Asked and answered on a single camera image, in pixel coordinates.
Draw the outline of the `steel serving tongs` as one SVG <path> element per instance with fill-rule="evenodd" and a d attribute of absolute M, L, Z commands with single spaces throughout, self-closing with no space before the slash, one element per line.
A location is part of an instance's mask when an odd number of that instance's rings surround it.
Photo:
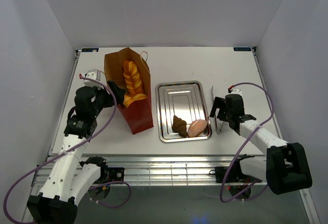
<path fill-rule="evenodd" d="M 215 90 L 214 86 L 212 85 L 211 86 L 212 105 L 214 105 L 215 96 L 216 96 L 216 90 Z M 219 135 L 222 132 L 224 122 L 220 121 L 217 117 L 214 117 L 213 121 L 214 121 L 214 125 L 215 125 L 215 132 L 216 132 L 217 135 Z"/>

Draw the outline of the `pale curved croissant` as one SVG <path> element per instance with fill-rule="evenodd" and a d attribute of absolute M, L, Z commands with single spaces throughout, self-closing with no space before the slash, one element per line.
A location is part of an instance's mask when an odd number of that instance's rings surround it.
<path fill-rule="evenodd" d="M 133 101 L 133 97 L 129 95 L 124 95 L 124 101 L 122 102 L 122 104 L 127 108 Z"/>

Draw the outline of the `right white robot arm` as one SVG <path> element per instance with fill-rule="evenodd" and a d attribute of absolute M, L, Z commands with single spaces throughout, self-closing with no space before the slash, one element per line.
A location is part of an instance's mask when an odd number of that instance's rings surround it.
<path fill-rule="evenodd" d="M 238 154 L 226 170 L 219 171 L 218 180 L 234 182 L 250 177 L 267 183 L 276 195 L 312 186 L 304 147 L 298 142 L 289 143 L 277 137 L 263 128 L 254 116 L 246 114 L 240 94 L 214 98 L 210 117 L 228 123 L 233 131 L 250 141 L 265 156 Z"/>

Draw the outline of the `striped orange croissant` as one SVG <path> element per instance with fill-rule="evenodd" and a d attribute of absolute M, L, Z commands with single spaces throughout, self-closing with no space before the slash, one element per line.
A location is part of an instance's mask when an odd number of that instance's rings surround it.
<path fill-rule="evenodd" d="M 143 94 L 143 93 L 138 93 L 138 94 L 133 96 L 134 101 L 143 100 L 143 99 L 147 99 L 147 98 L 148 98 L 148 96 Z"/>

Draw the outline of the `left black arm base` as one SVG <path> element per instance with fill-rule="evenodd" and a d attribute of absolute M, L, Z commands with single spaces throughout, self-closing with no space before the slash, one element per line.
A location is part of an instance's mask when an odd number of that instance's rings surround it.
<path fill-rule="evenodd" d="M 101 169 L 99 183 L 108 183 L 112 181 L 124 181 L 125 168 L 123 167 L 105 167 Z"/>

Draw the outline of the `long twisted glazed bread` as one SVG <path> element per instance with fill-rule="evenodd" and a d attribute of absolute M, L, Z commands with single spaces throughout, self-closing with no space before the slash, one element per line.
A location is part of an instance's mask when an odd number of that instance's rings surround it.
<path fill-rule="evenodd" d="M 132 96 L 143 94 L 143 84 L 136 64 L 133 61 L 126 60 L 123 62 L 123 68 L 123 76 L 129 94 Z"/>

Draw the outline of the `brown red paper bag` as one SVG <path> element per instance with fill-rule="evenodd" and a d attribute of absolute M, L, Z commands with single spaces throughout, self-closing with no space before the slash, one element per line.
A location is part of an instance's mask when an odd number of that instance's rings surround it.
<path fill-rule="evenodd" d="M 124 48 L 118 52 L 105 55 L 104 71 L 106 81 L 114 81 L 120 88 L 125 90 L 125 95 L 129 95 L 124 80 L 123 62 L 133 61 L 139 71 L 143 84 L 143 93 L 147 99 L 133 101 L 127 108 L 123 104 L 118 104 L 122 116 L 127 122 L 132 134 L 137 134 L 153 127 L 152 103 L 151 103 L 151 73 L 147 61 L 142 55 L 130 48 Z"/>

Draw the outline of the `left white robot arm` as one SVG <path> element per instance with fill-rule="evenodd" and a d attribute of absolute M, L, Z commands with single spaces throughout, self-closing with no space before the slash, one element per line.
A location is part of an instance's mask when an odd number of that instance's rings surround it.
<path fill-rule="evenodd" d="M 97 127 L 97 117 L 104 108 L 124 101 L 125 91 L 114 81 L 93 82 L 76 90 L 75 105 L 70 109 L 59 158 L 36 196 L 29 196 L 27 208 L 35 223 L 74 223 L 77 206 L 93 184 L 109 182 L 110 172 L 102 157 L 81 157 Z"/>

